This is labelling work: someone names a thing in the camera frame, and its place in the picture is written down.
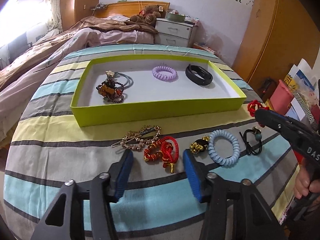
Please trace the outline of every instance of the flower charm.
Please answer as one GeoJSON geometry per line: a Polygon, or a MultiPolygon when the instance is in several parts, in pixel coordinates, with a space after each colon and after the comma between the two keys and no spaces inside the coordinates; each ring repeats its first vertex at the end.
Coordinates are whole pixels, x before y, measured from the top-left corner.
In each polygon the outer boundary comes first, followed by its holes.
{"type": "Polygon", "coordinates": [[[115,75],[115,73],[112,72],[111,70],[106,71],[106,74],[107,74],[108,77],[113,77],[115,75]]]}

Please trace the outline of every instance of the pink trash can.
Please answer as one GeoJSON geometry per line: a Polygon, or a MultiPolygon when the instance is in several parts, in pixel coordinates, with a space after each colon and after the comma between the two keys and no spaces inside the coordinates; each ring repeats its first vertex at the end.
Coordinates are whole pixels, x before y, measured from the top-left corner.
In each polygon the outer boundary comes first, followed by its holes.
{"type": "Polygon", "coordinates": [[[279,84],[272,94],[270,102],[274,111],[278,114],[285,115],[290,108],[290,103],[293,98],[294,96],[288,89],[287,85],[282,80],[279,80],[279,84]]]}

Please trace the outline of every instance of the brown blanket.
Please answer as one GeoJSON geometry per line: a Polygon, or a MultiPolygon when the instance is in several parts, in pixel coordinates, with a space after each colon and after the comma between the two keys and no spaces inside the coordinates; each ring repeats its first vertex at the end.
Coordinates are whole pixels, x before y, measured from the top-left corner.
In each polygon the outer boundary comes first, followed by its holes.
{"type": "Polygon", "coordinates": [[[144,23],[134,23],[130,21],[118,22],[96,17],[86,17],[77,22],[69,30],[36,44],[20,57],[16,58],[12,64],[1,70],[0,92],[12,82],[16,81],[25,72],[49,58],[53,52],[70,40],[78,30],[83,28],[92,28],[101,32],[119,30],[122,32],[140,31],[151,34],[158,33],[155,28],[144,23]]]}

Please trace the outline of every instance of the curtain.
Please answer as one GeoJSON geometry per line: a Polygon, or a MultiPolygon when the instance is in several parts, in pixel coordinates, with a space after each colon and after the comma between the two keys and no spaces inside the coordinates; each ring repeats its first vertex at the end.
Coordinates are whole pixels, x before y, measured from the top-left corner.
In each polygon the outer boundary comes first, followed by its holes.
{"type": "Polygon", "coordinates": [[[44,0],[51,7],[52,17],[47,22],[48,32],[53,29],[58,29],[62,32],[62,22],[60,14],[60,0],[44,0]]]}

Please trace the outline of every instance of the green bead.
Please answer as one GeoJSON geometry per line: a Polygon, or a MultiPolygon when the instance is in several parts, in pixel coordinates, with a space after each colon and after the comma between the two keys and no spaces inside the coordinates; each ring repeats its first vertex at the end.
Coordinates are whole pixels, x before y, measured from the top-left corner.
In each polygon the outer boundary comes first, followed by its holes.
{"type": "Polygon", "coordinates": [[[257,141],[260,141],[262,139],[262,134],[261,133],[256,133],[254,135],[254,137],[256,138],[257,141]]]}

